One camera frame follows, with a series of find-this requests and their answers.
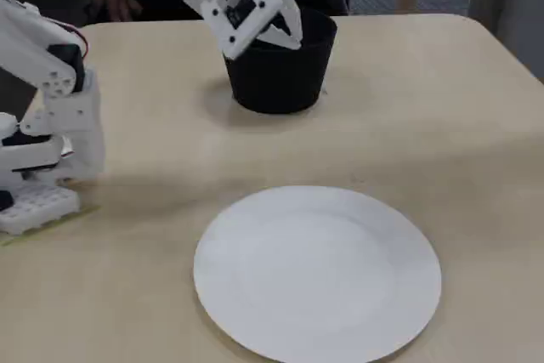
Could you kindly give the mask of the person hand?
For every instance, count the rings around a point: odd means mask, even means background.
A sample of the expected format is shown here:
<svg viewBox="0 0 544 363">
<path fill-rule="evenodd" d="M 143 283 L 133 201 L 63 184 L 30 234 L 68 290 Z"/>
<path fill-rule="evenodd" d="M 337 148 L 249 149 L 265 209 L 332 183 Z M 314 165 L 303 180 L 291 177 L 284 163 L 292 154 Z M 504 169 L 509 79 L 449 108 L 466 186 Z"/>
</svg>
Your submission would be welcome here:
<svg viewBox="0 0 544 363">
<path fill-rule="evenodd" d="M 114 22 L 129 22 L 143 10 L 137 0 L 105 0 L 106 10 Z"/>
</svg>

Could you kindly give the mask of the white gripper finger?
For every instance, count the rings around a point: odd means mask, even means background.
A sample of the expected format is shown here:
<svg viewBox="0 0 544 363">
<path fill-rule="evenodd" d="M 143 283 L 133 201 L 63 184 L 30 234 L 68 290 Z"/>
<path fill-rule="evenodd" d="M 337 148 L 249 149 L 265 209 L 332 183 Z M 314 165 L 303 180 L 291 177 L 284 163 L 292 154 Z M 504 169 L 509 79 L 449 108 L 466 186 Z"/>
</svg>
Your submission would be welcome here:
<svg viewBox="0 0 544 363">
<path fill-rule="evenodd" d="M 261 30 L 261 41 L 298 49 L 298 19 L 274 18 Z"/>
<path fill-rule="evenodd" d="M 266 31 L 266 42 L 283 48 L 299 49 L 303 40 L 300 9 L 295 0 L 281 0 L 278 14 Z"/>
</svg>

